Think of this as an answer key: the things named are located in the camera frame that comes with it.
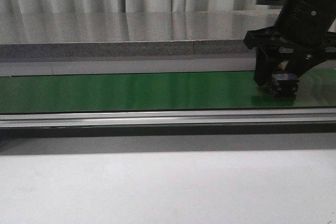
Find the metal bar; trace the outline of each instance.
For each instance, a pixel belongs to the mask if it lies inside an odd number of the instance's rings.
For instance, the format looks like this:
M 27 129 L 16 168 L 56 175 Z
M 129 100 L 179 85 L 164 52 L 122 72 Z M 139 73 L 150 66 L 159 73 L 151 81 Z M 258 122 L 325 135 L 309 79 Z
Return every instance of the metal bar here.
M 0 128 L 336 122 L 335 108 L 0 115 Z

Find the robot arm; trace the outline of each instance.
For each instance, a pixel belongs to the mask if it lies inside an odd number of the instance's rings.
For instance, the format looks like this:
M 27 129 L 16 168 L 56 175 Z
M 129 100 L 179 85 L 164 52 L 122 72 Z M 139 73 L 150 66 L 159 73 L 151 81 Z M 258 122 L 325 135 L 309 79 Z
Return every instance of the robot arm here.
M 274 26 L 248 31 L 244 43 L 256 48 L 254 79 L 259 86 L 272 80 L 278 96 L 295 95 L 298 78 L 327 59 L 336 59 L 336 33 L 328 32 L 336 19 L 336 0 L 260 0 L 263 4 L 281 4 L 283 8 Z M 282 54 L 280 48 L 291 53 Z M 279 65 L 288 59 L 284 69 Z

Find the granite surface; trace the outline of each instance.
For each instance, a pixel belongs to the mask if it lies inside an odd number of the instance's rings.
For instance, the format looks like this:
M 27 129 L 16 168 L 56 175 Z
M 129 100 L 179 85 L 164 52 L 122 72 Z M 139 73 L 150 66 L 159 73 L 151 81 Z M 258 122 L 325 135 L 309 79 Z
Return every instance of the granite surface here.
M 279 10 L 0 15 L 0 59 L 247 53 Z

